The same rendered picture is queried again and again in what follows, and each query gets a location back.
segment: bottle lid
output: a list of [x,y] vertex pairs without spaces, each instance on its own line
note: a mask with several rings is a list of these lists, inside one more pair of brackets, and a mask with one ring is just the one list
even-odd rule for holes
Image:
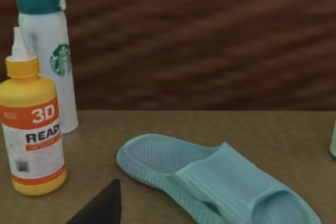
[[12,55],[6,58],[7,75],[12,78],[28,78],[39,74],[38,59],[27,48],[19,27],[14,27]]

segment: dark brown wall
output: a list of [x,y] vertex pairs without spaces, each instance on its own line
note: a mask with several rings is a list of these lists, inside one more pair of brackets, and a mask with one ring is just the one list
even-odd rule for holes
[[[0,13],[4,59],[14,0]],[[336,109],[336,0],[68,0],[67,17],[80,109]]]

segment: slide sandal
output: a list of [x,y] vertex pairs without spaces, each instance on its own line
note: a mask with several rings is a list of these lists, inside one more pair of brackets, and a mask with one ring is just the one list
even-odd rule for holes
[[117,163],[164,191],[199,224],[321,224],[299,195],[227,143],[204,147],[146,134],[127,141]]

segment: starbucks bottle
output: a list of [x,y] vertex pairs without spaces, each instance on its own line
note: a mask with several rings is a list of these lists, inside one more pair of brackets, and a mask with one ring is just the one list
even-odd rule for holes
[[61,132],[78,125],[71,69],[65,0],[16,0],[18,22],[32,55],[38,56],[42,76],[57,88]]

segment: qr code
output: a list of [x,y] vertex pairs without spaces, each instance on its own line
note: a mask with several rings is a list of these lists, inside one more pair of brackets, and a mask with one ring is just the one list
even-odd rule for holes
[[29,173],[28,161],[16,160],[15,165],[19,172]]

